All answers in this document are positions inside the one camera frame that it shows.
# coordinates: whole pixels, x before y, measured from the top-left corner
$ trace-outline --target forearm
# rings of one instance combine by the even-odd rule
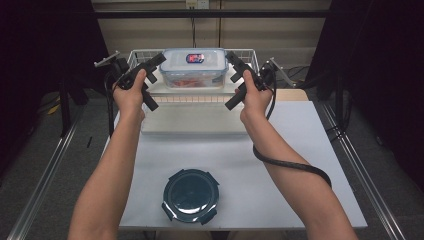
[[[70,239],[115,237],[131,186],[140,126],[139,113],[121,116],[77,201]]]
[[[261,115],[248,115],[243,123],[256,149],[264,156],[309,164],[278,134]],[[277,188],[305,224],[310,239],[355,239],[351,225],[337,197],[318,175],[265,164]]]

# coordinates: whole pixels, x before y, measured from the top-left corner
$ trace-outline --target label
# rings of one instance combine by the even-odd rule
[[[201,53],[188,54],[186,57],[187,63],[202,63],[203,61],[205,61],[205,55]]]

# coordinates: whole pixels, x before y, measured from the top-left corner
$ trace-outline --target person's arm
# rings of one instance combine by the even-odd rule
[[[256,149],[275,160],[309,163],[293,150],[265,117],[271,91],[259,92],[249,71],[244,72],[247,94],[240,119]],[[318,175],[265,163],[272,180],[305,224],[309,239],[357,239],[336,195]]]
[[[116,239],[127,203],[144,112],[141,70],[131,89],[119,87],[114,99],[120,109],[116,129],[75,205],[68,239]]]

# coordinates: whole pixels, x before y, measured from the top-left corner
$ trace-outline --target person's right hand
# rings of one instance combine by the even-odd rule
[[[240,114],[240,120],[245,123],[249,118],[261,116],[265,117],[266,108],[271,101],[272,91],[258,91],[253,82],[250,71],[245,70],[243,72],[244,82],[246,84],[247,93],[244,98],[244,108]]]

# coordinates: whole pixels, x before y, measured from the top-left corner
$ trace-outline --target black round object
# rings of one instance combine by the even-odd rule
[[[216,215],[218,182],[208,172],[181,170],[169,178],[163,192],[162,208],[173,218],[187,223],[209,222]]]

